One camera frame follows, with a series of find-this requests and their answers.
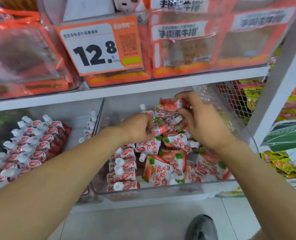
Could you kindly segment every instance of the left hand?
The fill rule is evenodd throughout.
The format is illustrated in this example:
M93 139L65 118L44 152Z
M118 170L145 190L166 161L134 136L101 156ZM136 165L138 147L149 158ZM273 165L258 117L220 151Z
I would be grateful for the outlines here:
M151 141L154 135L146 132L146 127L152 125L152 117L146 113L136 113L121 122L119 127L123 130L126 143Z

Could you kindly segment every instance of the forearm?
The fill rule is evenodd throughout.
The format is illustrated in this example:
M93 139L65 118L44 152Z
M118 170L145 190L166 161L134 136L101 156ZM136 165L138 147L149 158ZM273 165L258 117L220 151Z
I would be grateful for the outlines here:
M0 238L46 239L102 165L123 144L122 138L124 135L117 127L108 127L2 188Z
M228 166L270 239L296 240L296 189L236 140L217 153Z

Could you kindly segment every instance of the hand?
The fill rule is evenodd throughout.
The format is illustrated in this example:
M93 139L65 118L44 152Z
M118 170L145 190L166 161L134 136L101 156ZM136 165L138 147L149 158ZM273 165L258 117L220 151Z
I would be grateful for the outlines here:
M175 98L182 98L192 105L192 111L181 108L178 112L185 117L189 132L199 143L216 151L236 140L213 105L202 102L196 92L181 92Z
M154 135L146 132L146 127L152 125L152 117L146 113L136 113L128 117L118 125L123 130L125 143L138 143L151 141Z

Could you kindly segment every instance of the orange price tag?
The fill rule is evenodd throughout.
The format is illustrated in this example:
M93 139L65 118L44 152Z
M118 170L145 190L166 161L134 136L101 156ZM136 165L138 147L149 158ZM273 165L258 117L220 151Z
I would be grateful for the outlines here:
M80 76L143 67L135 14L56 29Z

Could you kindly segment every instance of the qr code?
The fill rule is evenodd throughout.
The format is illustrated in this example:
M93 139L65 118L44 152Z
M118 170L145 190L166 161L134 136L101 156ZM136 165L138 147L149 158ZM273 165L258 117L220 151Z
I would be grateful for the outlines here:
M120 35L121 45L123 52L137 51L136 34L125 34Z

